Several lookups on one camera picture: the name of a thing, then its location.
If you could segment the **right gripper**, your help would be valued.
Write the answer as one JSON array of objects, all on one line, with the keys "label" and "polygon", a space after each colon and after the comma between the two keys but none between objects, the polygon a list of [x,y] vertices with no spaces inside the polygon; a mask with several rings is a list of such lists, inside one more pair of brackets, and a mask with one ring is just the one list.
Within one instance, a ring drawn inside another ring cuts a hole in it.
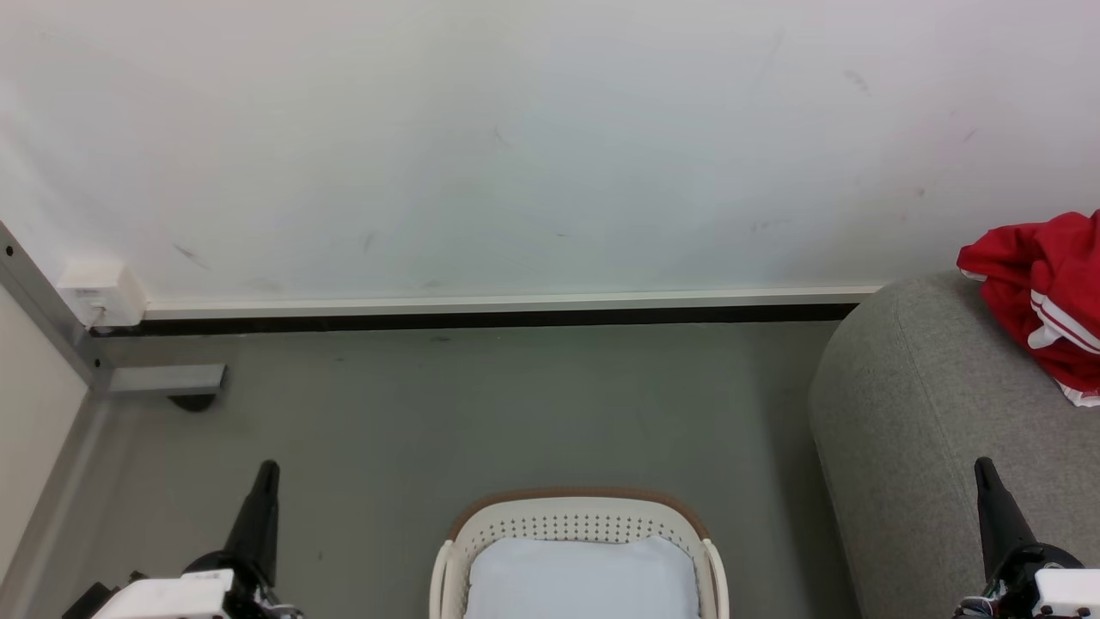
[{"label": "right gripper", "polygon": [[989,581],[982,594],[960,600],[954,617],[1085,618],[1087,568],[1064,549],[1034,543],[1028,521],[993,458],[975,458],[975,489]]}]

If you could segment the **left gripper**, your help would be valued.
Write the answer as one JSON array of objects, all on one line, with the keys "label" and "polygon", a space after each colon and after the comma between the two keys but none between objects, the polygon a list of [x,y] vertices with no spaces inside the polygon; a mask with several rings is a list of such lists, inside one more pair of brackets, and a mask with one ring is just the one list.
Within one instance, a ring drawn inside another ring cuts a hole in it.
[{"label": "left gripper", "polygon": [[232,577],[219,618],[302,618],[302,609],[280,603],[274,586],[278,577],[278,526],[280,467],[264,461],[253,482],[226,551],[205,554],[193,561],[186,577]]}]

